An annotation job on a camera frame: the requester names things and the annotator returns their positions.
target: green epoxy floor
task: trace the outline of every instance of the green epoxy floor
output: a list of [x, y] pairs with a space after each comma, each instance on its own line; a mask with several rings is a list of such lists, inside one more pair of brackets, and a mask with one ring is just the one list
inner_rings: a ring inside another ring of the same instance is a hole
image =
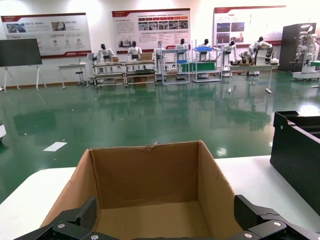
[[[47, 168], [74, 167], [87, 148], [143, 146], [203, 140], [215, 158], [271, 154], [275, 111], [318, 115], [316, 81], [273, 74], [256, 80], [234, 76], [218, 83], [155, 87], [107, 86], [9, 89], [0, 93], [0, 203], [28, 176]], [[67, 144], [43, 151], [54, 142]]]

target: black machine cabinet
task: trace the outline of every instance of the black machine cabinet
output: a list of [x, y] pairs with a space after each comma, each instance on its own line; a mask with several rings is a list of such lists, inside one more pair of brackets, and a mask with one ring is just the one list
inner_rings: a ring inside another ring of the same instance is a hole
[[[281, 50], [279, 57], [279, 67], [281, 71], [291, 71], [296, 59], [296, 53], [298, 52], [298, 46], [300, 44], [300, 36], [305, 35], [306, 28], [302, 29], [301, 26], [310, 25], [313, 27], [312, 34], [316, 32], [316, 23], [299, 23], [290, 26], [284, 26], [282, 31]], [[299, 62], [303, 62], [304, 53], [301, 54]], [[296, 64], [294, 66], [294, 72], [301, 72], [302, 64]]]
[[320, 116], [274, 115], [270, 163], [320, 215]]

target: poster photo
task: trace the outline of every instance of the poster photo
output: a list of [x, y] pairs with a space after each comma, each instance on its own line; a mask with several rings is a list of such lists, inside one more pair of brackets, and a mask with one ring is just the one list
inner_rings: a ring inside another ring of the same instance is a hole
[[213, 44], [234, 40], [238, 47], [248, 47], [259, 37], [274, 46], [281, 45], [283, 24], [279, 22], [286, 6], [216, 7], [213, 15]]
[[190, 8], [113, 11], [112, 18], [117, 54], [128, 53], [133, 41], [143, 52], [153, 52], [158, 41], [166, 49], [181, 39], [190, 44]]
[[85, 13], [2, 16], [1, 20], [6, 39], [37, 39], [43, 59], [91, 53]]

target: cardboard box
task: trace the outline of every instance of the cardboard box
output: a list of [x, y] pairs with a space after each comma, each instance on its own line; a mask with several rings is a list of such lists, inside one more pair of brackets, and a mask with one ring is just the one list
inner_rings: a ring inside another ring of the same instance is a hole
[[242, 232], [235, 193], [202, 141], [87, 149], [42, 226], [91, 196], [94, 230], [121, 240]]
[[144, 52], [140, 54], [141, 61], [150, 61], [152, 60], [152, 52]]

